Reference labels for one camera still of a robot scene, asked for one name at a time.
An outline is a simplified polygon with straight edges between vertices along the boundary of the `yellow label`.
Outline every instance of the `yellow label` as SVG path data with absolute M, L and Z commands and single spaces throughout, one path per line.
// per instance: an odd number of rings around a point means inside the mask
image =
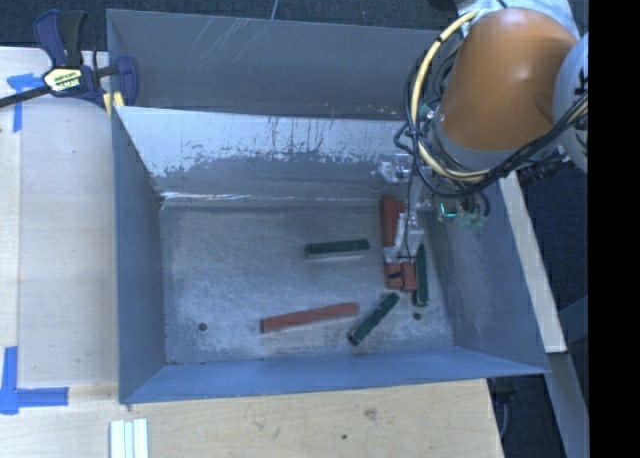
M 80 86 L 81 78 L 79 69 L 54 69 L 44 77 L 44 82 L 54 92 L 64 92 Z

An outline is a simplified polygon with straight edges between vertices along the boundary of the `orange robot housing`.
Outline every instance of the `orange robot housing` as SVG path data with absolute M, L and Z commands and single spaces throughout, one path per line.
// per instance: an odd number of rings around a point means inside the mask
M 481 17 L 464 39 L 438 108 L 454 143 L 480 151 L 522 147 L 553 125 L 558 71 L 578 39 L 552 17 L 505 8 Z

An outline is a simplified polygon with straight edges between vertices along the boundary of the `bin floor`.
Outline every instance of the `bin floor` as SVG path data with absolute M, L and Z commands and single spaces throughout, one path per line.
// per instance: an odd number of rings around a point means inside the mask
M 410 294 L 357 347 L 347 334 L 389 291 L 377 203 L 190 207 L 160 212 L 168 363 L 292 354 L 348 354 L 453 345 L 442 293 L 428 269 L 430 302 Z M 367 239 L 361 256 L 305 259 L 309 243 Z M 428 239 L 427 264 L 432 264 Z M 360 315 L 260 333 L 260 319 L 341 302 Z

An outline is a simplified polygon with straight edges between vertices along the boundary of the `blue tape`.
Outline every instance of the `blue tape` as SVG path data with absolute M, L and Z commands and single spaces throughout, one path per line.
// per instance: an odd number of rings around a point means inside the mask
M 23 92 L 24 90 L 31 90 L 32 88 L 40 88 L 44 86 L 44 81 L 38 76 L 33 74 L 19 74 L 18 76 L 9 76 L 7 83 L 16 91 L 16 93 Z M 22 129 L 22 103 L 19 102 L 15 105 L 13 110 L 13 132 L 17 133 Z
M 0 387 L 0 414 L 16 415 L 20 408 L 68 405 L 69 387 L 45 389 L 18 389 L 18 347 L 5 348 L 2 386 Z

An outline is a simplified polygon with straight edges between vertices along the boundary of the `dark green block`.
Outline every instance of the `dark green block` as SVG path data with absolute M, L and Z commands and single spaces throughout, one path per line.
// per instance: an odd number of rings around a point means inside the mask
M 398 296 L 397 293 L 389 293 L 385 295 L 385 297 L 373 310 L 373 312 L 369 314 L 369 316 L 367 316 L 367 319 L 365 319 L 357 327 L 351 330 L 351 332 L 347 336 L 349 342 L 354 346 L 360 344 L 362 342 L 362 339 L 369 335 L 371 330 L 378 326 L 380 321 L 382 321 L 382 319 L 389 313 L 389 311 L 393 309 L 395 304 L 398 303 L 399 299 L 400 296 Z
M 413 292 L 413 304 L 416 307 L 424 307 L 429 303 L 429 285 L 427 283 L 427 254 L 422 244 L 416 253 L 416 280 L 418 287 Z
M 361 255 L 367 250 L 369 250 L 369 241 L 366 239 L 352 239 L 349 241 L 331 241 L 306 245 L 304 247 L 304 256 L 306 259 L 347 257 Z

